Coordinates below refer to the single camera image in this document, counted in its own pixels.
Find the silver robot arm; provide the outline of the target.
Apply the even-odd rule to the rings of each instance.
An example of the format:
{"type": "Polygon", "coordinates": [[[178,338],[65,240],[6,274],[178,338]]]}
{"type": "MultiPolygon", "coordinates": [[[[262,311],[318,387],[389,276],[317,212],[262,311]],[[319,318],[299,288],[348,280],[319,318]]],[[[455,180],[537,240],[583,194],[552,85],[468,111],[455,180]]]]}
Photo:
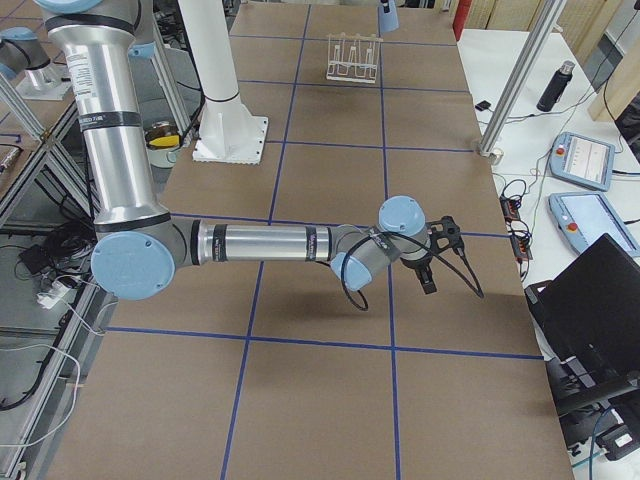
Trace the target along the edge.
{"type": "Polygon", "coordinates": [[[184,266],[226,261],[326,262],[345,291],[357,291],[395,261],[412,269],[426,293],[435,234],[407,196],[385,201],[377,223],[361,229],[207,224],[174,218],[157,199],[130,69],[136,38],[148,30],[148,1],[44,1],[50,39],[71,76],[98,190],[98,284],[127,300],[166,288],[184,266]]]}

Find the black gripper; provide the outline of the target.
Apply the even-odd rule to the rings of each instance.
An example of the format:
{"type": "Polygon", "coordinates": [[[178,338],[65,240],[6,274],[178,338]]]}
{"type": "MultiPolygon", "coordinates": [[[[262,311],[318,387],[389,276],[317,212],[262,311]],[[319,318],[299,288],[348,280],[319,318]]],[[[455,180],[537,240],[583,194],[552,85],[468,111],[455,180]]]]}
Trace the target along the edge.
{"type": "Polygon", "coordinates": [[[412,242],[410,250],[404,252],[400,259],[402,264],[410,269],[417,270],[417,278],[425,294],[433,294],[437,291],[437,286],[433,278],[430,263],[434,258],[429,246],[420,242],[412,242]]]}

